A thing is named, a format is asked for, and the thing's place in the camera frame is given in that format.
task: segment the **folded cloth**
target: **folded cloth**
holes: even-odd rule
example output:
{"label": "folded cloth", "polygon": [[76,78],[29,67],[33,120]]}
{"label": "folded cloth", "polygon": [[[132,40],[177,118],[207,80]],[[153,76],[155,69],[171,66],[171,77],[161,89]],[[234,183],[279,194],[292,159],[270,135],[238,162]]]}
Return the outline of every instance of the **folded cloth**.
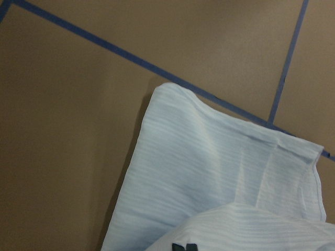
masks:
{"label": "folded cloth", "polygon": [[171,251],[171,243],[201,251],[335,251],[335,225],[233,202],[187,219],[146,251]]}
{"label": "folded cloth", "polygon": [[231,202],[324,221],[315,169],[322,149],[165,83],[150,100],[102,250],[145,250],[187,218]]}

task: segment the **brown surface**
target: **brown surface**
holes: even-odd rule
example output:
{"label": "brown surface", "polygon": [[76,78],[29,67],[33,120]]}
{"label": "brown surface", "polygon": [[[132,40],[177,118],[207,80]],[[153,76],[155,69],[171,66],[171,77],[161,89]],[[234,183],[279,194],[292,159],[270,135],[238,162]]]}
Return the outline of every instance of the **brown surface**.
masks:
{"label": "brown surface", "polygon": [[[264,119],[301,5],[31,2]],[[334,7],[310,2],[275,120],[333,153]],[[0,250],[99,249],[166,80],[17,6],[0,24],[0,59]],[[318,170],[335,223],[335,163]]]}

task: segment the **garment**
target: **garment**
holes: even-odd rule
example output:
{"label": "garment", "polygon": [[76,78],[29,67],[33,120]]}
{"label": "garment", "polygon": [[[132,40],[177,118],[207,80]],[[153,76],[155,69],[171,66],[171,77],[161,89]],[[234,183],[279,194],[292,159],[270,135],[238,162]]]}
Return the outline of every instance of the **garment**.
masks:
{"label": "garment", "polygon": [[146,251],[195,243],[201,251],[335,251],[335,225],[230,203],[187,219]]}
{"label": "garment", "polygon": [[143,118],[102,250],[145,250],[186,219],[232,202],[325,221],[315,169],[322,149],[165,83]]}

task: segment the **blue line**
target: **blue line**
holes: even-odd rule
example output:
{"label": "blue line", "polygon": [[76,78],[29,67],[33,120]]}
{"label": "blue line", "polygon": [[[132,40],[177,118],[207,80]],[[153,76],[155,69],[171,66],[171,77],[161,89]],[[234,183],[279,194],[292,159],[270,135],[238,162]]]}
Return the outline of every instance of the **blue line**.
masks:
{"label": "blue line", "polygon": [[[255,115],[253,115],[253,114],[251,114],[251,113],[249,113],[249,112],[247,112],[247,111],[245,111],[245,110],[243,110],[243,109],[241,109],[241,108],[239,108],[239,107],[237,107],[237,106],[235,106],[235,105],[233,105],[233,104],[231,104],[227,101],[219,99],[215,95],[213,95],[213,94],[211,94],[211,93],[209,93],[209,92],[191,84],[190,82],[187,82],[187,81],[185,81],[185,80],[183,80],[183,79],[181,79],[181,78],[179,78],[179,77],[177,77],[177,76],[175,76],[175,75],[173,75],[173,74],[171,74],[171,73],[169,73],[169,72],[151,64],[151,63],[149,63],[148,61],[145,61],[144,59],[141,59],[138,56],[135,56],[134,54],[131,54],[131,53],[121,49],[120,47],[118,47],[118,46],[116,46],[112,43],[109,43],[108,41],[103,40],[102,38],[99,38],[96,35],[88,32],[88,31],[85,31],[85,30],[79,28],[78,26],[75,26],[75,25],[73,25],[73,24],[71,24],[71,23],[69,23],[69,22],[67,22],[67,21],[65,21],[65,20],[47,12],[47,11],[45,11],[45,10],[43,10],[43,9],[41,9],[41,8],[31,4],[29,2],[27,2],[27,1],[25,1],[25,0],[14,0],[14,3],[16,5],[22,7],[23,9],[26,9],[26,10],[28,10],[28,11],[30,11],[30,12],[32,12],[32,13],[34,13],[34,14],[36,14],[36,15],[38,15],[38,16],[40,16],[40,17],[42,17],[42,18],[44,18],[44,19],[46,19],[46,20],[48,20],[48,21],[50,21],[50,22],[52,22],[56,25],[58,25],[58,26],[61,26],[65,29],[69,30],[72,33],[77,34],[78,36],[80,36],[82,38],[85,38],[85,39],[93,42],[96,45],[99,45],[99,46],[101,46],[101,47],[103,47],[103,48],[105,48],[105,49],[107,49],[107,50],[109,50],[109,51],[111,51],[111,52],[113,52],[113,53],[115,53],[115,54],[117,54],[117,55],[119,55],[119,56],[121,56],[121,57],[139,65],[139,66],[141,66],[141,67],[143,67],[143,68],[145,68],[145,69],[147,69],[147,70],[152,71],[153,73],[155,73],[157,75],[160,75],[160,76],[162,76],[162,77],[164,77],[164,78],[166,78],[166,79],[168,79],[168,80],[170,80],[170,81],[172,81],[176,84],[179,84],[180,86],[183,86],[187,89],[190,89],[194,93],[199,94],[200,96],[203,96],[204,98],[207,98],[207,99],[219,104],[220,106],[225,107],[225,108],[233,111],[234,113],[239,114],[239,115],[247,118],[248,120],[250,120],[252,122],[255,122],[255,123],[257,123],[261,126],[267,127],[269,129],[281,131],[283,133],[292,135],[289,132],[287,132],[287,131],[285,131],[285,130],[283,130],[283,129],[281,129],[281,128],[279,128],[279,127],[277,127],[277,126],[275,126],[271,123],[269,124],[267,121],[255,116]],[[326,151],[323,151],[322,155],[335,161],[335,156],[331,157],[330,154]]]}
{"label": "blue line", "polygon": [[0,5],[0,23],[6,16],[12,2],[13,0],[4,0],[2,4]]}
{"label": "blue line", "polygon": [[293,36],[292,36],[291,43],[289,45],[288,53],[287,53],[286,60],[285,60],[285,63],[284,63],[281,78],[279,80],[277,92],[276,92],[276,95],[275,95],[275,98],[274,98],[274,101],[273,101],[273,104],[272,104],[269,119],[267,120],[268,124],[273,124],[274,117],[276,116],[276,113],[277,113],[279,101],[280,101],[280,98],[281,98],[281,95],[282,95],[282,92],[283,92],[283,88],[284,88],[284,85],[285,85],[285,79],[286,79],[286,76],[287,76],[288,68],[289,68],[289,65],[291,63],[294,48],[295,48],[295,45],[296,45],[297,40],[298,40],[300,28],[301,28],[303,20],[304,20],[304,16],[305,16],[305,13],[306,13],[308,1],[309,0],[304,0],[303,5],[301,6],[300,14],[299,14],[297,24],[296,24],[295,29],[294,29],[294,33],[293,33]]}

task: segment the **white cloth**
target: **white cloth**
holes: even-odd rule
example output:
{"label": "white cloth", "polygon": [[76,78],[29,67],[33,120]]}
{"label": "white cloth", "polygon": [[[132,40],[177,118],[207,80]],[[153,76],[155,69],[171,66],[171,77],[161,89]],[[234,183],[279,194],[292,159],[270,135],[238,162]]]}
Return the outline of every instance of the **white cloth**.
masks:
{"label": "white cloth", "polygon": [[322,149],[165,83],[150,100],[102,250],[145,250],[184,220],[231,202],[325,221],[314,168]]}
{"label": "white cloth", "polygon": [[233,202],[187,219],[146,251],[171,251],[172,243],[199,251],[335,251],[335,225]]}

